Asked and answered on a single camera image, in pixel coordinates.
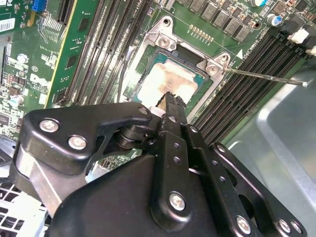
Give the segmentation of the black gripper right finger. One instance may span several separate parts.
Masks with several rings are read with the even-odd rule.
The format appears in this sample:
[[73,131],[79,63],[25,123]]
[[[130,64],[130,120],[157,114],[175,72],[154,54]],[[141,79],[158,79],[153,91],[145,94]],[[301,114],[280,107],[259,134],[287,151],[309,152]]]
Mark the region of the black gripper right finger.
[[185,119],[186,104],[175,98],[189,148],[189,165],[202,187],[221,237],[306,237],[302,223],[224,145],[208,146]]

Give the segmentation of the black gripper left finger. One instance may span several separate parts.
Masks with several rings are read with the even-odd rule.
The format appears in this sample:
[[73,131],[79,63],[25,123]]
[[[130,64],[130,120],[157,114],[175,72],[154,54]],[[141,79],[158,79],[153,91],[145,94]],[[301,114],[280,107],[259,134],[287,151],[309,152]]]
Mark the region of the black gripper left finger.
[[24,116],[14,166],[51,219],[73,192],[123,164],[155,156],[150,211],[158,225],[192,217],[187,143],[173,94],[156,109],[137,102],[74,106]]

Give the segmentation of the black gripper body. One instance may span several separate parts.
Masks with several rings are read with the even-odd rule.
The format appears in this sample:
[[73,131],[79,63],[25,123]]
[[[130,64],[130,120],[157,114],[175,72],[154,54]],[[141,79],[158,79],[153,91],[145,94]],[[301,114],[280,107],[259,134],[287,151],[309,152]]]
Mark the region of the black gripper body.
[[200,176],[190,172],[191,221],[168,232],[150,211],[155,156],[135,158],[71,193],[58,207],[48,237],[216,237]]

